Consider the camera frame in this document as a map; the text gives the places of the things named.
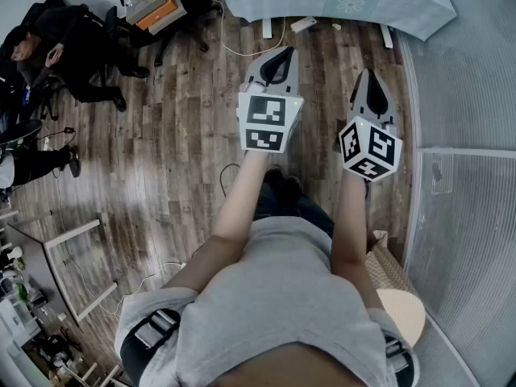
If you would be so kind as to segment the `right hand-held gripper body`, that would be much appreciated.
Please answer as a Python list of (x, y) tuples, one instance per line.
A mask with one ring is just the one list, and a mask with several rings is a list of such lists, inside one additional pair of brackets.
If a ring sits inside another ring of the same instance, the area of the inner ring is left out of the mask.
[(367, 181), (378, 181), (398, 169), (402, 141), (393, 117), (366, 118), (360, 112), (349, 112), (337, 143), (343, 168)]

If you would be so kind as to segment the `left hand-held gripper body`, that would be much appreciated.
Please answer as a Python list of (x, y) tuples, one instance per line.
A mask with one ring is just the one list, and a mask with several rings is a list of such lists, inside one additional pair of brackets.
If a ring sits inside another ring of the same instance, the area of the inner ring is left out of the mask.
[(304, 98), (269, 92), (258, 82), (244, 84), (236, 116), (244, 151), (283, 153), (298, 123)]

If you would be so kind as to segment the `person's right forearm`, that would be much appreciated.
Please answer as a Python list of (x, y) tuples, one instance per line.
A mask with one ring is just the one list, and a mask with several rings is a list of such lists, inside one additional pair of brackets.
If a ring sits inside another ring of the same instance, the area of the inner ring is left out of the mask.
[(331, 245), (331, 270), (362, 263), (367, 250), (366, 187), (364, 180), (343, 170)]

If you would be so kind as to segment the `person's left forearm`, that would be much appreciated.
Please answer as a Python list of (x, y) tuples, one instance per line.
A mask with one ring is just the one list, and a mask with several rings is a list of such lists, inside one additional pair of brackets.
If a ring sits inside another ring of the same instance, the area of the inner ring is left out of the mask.
[(247, 151), (228, 195), (218, 213), (212, 236), (241, 250), (248, 240), (269, 154)]

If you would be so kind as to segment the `white power adapter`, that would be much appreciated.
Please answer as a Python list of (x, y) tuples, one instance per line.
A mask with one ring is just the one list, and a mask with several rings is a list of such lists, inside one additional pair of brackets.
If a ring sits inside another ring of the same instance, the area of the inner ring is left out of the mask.
[(313, 16), (306, 16), (290, 25), (291, 30), (294, 33), (299, 33), (310, 27), (313, 27), (317, 23), (317, 19)]

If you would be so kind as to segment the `person's dark trousers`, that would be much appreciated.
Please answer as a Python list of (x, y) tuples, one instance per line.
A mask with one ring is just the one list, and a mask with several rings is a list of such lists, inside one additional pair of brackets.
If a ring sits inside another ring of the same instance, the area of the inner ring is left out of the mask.
[(295, 177), (286, 177), (280, 166), (273, 166), (264, 175), (253, 220), (281, 216), (303, 218), (333, 237), (331, 217), (302, 192)]

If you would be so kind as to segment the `orange box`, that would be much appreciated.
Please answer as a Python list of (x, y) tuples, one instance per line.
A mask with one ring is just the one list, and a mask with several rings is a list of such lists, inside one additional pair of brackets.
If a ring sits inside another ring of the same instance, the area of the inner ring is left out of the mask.
[(141, 30), (148, 29), (151, 25), (156, 23), (157, 21), (164, 18), (166, 15), (169, 15), (173, 11), (177, 9), (177, 4), (175, 0), (165, 0), (165, 4), (156, 8), (153, 12), (144, 16), (141, 20), (136, 23), (136, 26)]

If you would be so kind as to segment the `beige woven bag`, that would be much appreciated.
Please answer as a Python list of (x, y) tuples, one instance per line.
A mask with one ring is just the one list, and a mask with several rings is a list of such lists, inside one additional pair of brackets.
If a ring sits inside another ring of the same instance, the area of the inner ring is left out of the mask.
[(365, 264), (374, 288), (397, 289), (416, 295), (414, 286), (388, 249), (388, 232), (375, 230), (372, 236)]

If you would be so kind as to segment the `grey plastic storage box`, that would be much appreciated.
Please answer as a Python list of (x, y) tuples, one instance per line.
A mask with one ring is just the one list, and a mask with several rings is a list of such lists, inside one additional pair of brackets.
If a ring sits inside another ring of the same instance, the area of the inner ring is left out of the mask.
[(126, 7), (126, 21), (134, 25), (165, 3), (166, 0), (139, 0)]

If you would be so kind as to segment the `person's grey t-shirt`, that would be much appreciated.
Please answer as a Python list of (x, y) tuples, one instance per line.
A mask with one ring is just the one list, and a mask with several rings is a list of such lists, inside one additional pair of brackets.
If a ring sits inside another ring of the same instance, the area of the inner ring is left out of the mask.
[(412, 347), (383, 311), (330, 271), (331, 239), (299, 217), (252, 224), (239, 261), (205, 289), (125, 299), (114, 347), (139, 387), (207, 387), (290, 343), (329, 354), (368, 387), (416, 387)]

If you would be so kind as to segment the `beige round stool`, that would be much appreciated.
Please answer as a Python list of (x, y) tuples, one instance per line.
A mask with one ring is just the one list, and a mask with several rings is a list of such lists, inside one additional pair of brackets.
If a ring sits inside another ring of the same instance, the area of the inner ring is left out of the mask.
[(378, 289), (377, 293), (404, 339), (414, 347), (426, 322), (426, 311), (420, 299), (400, 289)]

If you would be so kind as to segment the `black office chair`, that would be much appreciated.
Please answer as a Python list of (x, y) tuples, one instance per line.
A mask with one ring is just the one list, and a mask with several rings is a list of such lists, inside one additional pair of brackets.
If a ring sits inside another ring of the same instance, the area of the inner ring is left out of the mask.
[(23, 23), (35, 22), (46, 10), (53, 8), (61, 8), (66, 6), (65, 0), (45, 0), (44, 2), (35, 2), (31, 5), (23, 18)]

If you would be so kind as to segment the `black round stool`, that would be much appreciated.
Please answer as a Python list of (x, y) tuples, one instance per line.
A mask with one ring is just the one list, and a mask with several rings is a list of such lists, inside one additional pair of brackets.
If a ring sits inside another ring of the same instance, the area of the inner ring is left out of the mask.
[(41, 131), (43, 122), (39, 119), (28, 119), (16, 123), (0, 133), (0, 146), (16, 144), (20, 140), (32, 141)]

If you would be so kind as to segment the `cluttered storage shelf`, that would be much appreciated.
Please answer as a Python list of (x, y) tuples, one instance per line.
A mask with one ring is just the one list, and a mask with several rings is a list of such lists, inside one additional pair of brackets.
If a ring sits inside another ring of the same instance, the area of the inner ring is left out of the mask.
[(48, 297), (23, 277), (22, 255), (20, 246), (0, 247), (0, 323), (20, 346), (41, 332), (35, 312), (48, 303)]

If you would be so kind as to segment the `white metal table frame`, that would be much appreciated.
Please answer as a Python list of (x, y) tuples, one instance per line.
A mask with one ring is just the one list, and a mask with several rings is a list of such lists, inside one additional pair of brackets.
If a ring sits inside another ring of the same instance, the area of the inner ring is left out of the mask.
[(52, 212), (48, 212), (18, 223), (8, 223), (6, 231), (11, 243), (22, 249), (23, 279), (27, 283), (35, 282), (38, 289), (48, 298), (49, 306), (57, 314), (65, 314), (78, 327), (79, 322), (86, 318), (94, 308), (100, 306), (101, 302), (117, 289), (118, 284), (116, 281), (112, 281), (102, 293), (94, 297), (83, 311), (76, 311), (71, 303), (69, 291), (65, 288), (65, 283), (51, 259), (50, 251), (58, 245), (98, 227), (100, 220), (95, 219), (69, 229), (52, 239), (37, 239), (28, 232), (22, 231), (22, 226), (51, 215)]

